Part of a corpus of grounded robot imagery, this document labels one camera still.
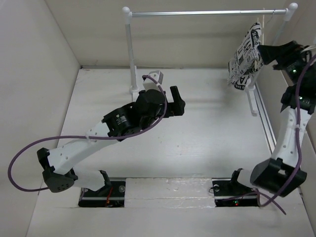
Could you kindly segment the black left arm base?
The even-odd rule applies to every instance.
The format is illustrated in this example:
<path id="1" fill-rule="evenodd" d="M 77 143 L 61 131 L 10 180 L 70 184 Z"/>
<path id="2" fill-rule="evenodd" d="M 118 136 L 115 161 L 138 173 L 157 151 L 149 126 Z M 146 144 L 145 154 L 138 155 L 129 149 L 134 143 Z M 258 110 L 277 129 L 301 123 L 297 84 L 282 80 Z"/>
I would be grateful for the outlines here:
<path id="1" fill-rule="evenodd" d="M 105 185 L 97 191 L 82 188 L 78 206 L 84 208 L 124 207 L 126 179 L 110 179 L 105 171 L 101 170 L 100 173 L 105 181 Z"/>

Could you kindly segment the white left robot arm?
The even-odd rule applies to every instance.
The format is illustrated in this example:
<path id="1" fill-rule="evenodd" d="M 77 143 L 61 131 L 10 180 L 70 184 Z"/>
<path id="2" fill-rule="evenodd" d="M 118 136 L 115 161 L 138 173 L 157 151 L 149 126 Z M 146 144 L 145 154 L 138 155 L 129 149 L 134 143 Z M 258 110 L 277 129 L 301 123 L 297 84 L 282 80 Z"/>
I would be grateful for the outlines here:
<path id="1" fill-rule="evenodd" d="M 127 137 L 140 135 L 153 127 L 160 118 L 182 116 L 185 101 L 176 86 L 170 87 L 173 102 L 169 103 L 159 89 L 140 92 L 136 102 L 131 102 L 105 115 L 87 133 L 88 137 L 75 139 L 56 149 L 41 148 L 37 151 L 38 160 L 43 167 L 43 179 L 48 189 L 59 193 L 70 187 L 80 187 L 104 196 L 112 188 L 104 170 L 89 171 L 78 163 L 110 145 Z"/>

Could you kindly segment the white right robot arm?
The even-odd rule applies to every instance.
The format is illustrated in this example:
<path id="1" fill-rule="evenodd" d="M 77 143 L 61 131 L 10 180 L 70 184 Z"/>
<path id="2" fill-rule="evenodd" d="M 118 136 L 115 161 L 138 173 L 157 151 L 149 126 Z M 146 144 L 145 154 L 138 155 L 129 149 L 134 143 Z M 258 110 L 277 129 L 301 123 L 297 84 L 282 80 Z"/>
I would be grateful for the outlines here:
<path id="1" fill-rule="evenodd" d="M 228 188 L 238 195 L 255 186 L 276 197 L 285 197 L 307 178 L 300 168 L 301 146 L 316 108 L 316 57 L 308 45 L 294 40 L 279 46 L 260 45 L 258 51 L 265 65 L 276 61 L 273 69 L 285 71 L 293 85 L 287 87 L 281 98 L 281 125 L 272 156 L 251 172 L 235 170 Z"/>

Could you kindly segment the newspaper print trousers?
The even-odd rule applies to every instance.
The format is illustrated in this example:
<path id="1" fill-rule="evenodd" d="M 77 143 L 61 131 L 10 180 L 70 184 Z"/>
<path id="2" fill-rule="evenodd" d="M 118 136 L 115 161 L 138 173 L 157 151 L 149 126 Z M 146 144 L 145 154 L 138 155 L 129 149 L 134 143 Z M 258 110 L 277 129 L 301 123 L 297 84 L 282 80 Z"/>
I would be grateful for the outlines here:
<path id="1" fill-rule="evenodd" d="M 262 57 L 258 51 L 258 46 L 262 44 L 261 35 L 261 23 L 255 22 L 228 62 L 228 84 L 233 85 L 238 90 L 244 90 L 251 78 L 263 66 Z"/>

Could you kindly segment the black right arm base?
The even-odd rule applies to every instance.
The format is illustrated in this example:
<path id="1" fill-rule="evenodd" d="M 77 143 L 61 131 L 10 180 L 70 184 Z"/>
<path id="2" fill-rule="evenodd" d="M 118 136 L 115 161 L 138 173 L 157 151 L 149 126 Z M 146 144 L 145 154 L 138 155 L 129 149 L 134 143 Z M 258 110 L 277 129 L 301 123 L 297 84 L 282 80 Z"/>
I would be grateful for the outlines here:
<path id="1" fill-rule="evenodd" d="M 213 195 L 215 207 L 258 207 L 258 194 L 250 184 L 250 171 L 239 168 L 231 177 L 212 178 L 208 192 Z"/>

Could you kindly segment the beige clothes hanger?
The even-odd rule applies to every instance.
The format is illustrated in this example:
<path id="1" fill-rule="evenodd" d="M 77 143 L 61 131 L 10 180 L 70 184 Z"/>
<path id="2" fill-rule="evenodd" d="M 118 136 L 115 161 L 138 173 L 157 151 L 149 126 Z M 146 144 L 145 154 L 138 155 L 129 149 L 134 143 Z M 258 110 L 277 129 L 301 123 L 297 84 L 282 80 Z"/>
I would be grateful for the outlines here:
<path id="1" fill-rule="evenodd" d="M 275 14 L 276 9 L 273 10 L 273 13 L 271 15 L 271 17 L 269 18 L 269 20 L 265 20 L 265 16 L 262 16 L 262 22 L 261 22 L 261 37 L 260 37 L 260 43 L 263 44 L 264 43 L 264 28 L 265 25 L 269 24 L 269 22 L 273 19 L 274 14 Z M 254 68 L 256 70 L 259 70 L 261 68 L 261 61 L 255 61 L 254 63 Z"/>

